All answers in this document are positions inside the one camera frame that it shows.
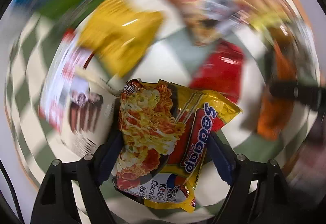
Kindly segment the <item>green white checkered mat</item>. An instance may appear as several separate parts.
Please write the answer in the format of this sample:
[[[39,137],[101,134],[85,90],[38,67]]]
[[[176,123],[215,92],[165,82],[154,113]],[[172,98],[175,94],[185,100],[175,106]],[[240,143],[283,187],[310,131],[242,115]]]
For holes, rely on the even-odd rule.
[[[131,2],[150,11],[162,11],[166,17],[158,39],[132,77],[188,85],[191,76],[212,51],[212,46],[200,48],[191,44],[180,16],[167,0]],[[61,142],[59,133],[37,112],[43,83],[61,38],[61,34],[55,33],[55,21],[49,15],[11,7],[1,18],[1,40],[6,41],[9,49],[4,96],[8,122],[24,178],[34,189],[38,189],[45,169],[53,159],[59,158],[64,162],[77,160],[77,155]],[[242,113],[223,127],[218,135],[227,140],[235,151],[250,159],[264,162],[275,158],[280,164],[285,164],[306,138],[317,115],[295,104],[290,121],[276,142],[268,142],[258,136],[254,132],[254,123],[267,75],[264,70],[267,46],[248,27],[236,30],[228,40],[238,45],[245,54],[238,102]],[[109,208],[121,222],[188,223],[207,220],[217,213],[228,187],[218,177],[212,162],[207,162],[195,191],[197,204],[193,213],[180,209],[147,209],[119,194],[110,183],[104,184],[102,191]]]

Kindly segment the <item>red white biscuit packet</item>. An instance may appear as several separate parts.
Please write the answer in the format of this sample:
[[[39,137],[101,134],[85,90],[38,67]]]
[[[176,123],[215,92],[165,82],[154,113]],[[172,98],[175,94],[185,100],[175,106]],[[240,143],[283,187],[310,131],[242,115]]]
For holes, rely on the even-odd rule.
[[[57,131],[61,131],[75,68],[87,68],[93,57],[91,51],[77,45],[78,37],[73,30],[65,32],[51,62],[40,96],[39,115]]]

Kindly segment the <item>yellow Sedaap noodle packet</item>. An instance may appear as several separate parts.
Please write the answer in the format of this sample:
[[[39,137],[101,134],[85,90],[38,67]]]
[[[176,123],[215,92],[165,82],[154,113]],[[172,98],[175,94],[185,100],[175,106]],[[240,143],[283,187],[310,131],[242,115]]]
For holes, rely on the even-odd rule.
[[[150,208],[193,212],[208,137],[239,112],[216,91],[129,81],[120,97],[124,147],[114,186]]]

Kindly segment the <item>orange snack packet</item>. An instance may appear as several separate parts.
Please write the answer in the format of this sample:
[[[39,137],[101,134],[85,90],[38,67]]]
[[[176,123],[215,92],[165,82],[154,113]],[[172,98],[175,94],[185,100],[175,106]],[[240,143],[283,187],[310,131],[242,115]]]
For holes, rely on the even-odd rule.
[[[268,31],[273,41],[272,76],[262,96],[257,132],[264,139],[275,141],[293,111],[293,97],[286,94],[286,89],[297,80],[297,70],[290,56],[293,34],[284,25]]]

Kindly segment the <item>beige chocolate wafer packet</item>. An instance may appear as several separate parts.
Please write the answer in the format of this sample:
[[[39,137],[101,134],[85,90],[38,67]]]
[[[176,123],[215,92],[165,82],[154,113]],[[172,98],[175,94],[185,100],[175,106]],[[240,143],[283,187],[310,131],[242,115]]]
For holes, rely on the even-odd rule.
[[[76,67],[64,107],[62,143],[78,157],[95,153],[107,140],[119,96],[108,81]]]

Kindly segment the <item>yellow snack packet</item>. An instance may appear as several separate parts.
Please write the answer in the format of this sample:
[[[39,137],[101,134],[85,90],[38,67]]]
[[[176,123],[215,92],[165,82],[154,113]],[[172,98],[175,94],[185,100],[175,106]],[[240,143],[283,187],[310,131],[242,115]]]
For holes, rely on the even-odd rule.
[[[78,45],[97,55],[111,75],[123,78],[145,55],[163,20],[161,11],[142,11],[129,0],[105,0],[83,27]]]

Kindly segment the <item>small red snack packet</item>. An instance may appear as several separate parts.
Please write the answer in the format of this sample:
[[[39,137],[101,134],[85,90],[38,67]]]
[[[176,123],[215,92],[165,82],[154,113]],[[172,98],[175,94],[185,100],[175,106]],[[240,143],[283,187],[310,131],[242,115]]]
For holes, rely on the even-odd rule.
[[[217,91],[236,103],[240,97],[244,61],[241,49],[223,40],[196,71],[189,88]]]

